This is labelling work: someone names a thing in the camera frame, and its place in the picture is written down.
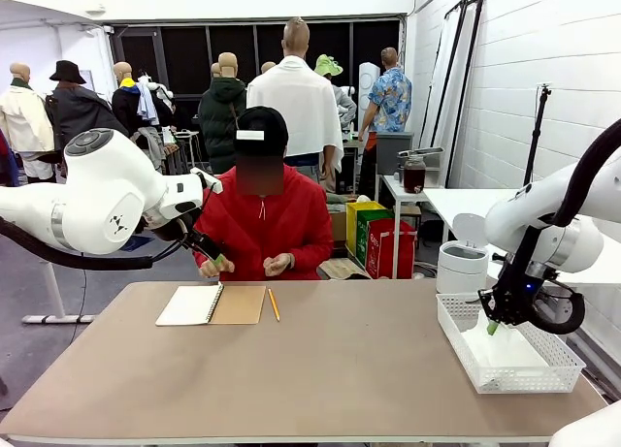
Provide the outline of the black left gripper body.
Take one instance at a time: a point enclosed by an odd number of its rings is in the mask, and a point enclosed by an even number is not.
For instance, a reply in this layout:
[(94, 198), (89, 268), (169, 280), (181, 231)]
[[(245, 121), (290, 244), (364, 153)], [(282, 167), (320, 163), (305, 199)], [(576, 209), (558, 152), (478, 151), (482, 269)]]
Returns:
[(206, 234), (196, 230), (192, 230), (188, 233), (186, 247), (193, 252), (198, 252), (206, 256), (210, 260), (215, 261), (219, 258), (219, 245)]

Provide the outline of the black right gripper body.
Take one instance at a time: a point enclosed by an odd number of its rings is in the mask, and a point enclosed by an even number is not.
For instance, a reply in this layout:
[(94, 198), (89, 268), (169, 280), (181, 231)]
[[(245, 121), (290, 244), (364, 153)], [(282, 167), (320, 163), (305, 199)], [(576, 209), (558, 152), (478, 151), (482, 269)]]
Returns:
[(519, 325), (528, 320), (534, 298), (534, 282), (523, 273), (504, 267), (498, 281), (477, 292), (483, 311), (491, 322)]

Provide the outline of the person's right hand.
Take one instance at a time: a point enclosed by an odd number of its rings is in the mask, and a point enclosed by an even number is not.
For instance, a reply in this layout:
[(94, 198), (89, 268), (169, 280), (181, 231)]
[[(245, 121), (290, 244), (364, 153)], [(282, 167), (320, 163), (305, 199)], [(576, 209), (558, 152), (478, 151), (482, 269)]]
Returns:
[(199, 273), (205, 278), (218, 277), (223, 272), (233, 272), (235, 265), (226, 258), (221, 260), (207, 260), (199, 267)]

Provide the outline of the person's left hand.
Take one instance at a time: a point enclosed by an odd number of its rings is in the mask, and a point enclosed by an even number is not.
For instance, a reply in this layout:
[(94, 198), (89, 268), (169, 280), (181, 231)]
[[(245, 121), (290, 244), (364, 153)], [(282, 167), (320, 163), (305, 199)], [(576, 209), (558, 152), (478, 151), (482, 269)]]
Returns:
[(287, 269), (294, 266), (295, 258), (290, 253), (280, 253), (275, 257), (268, 257), (264, 260), (263, 267), (267, 277), (281, 275)]

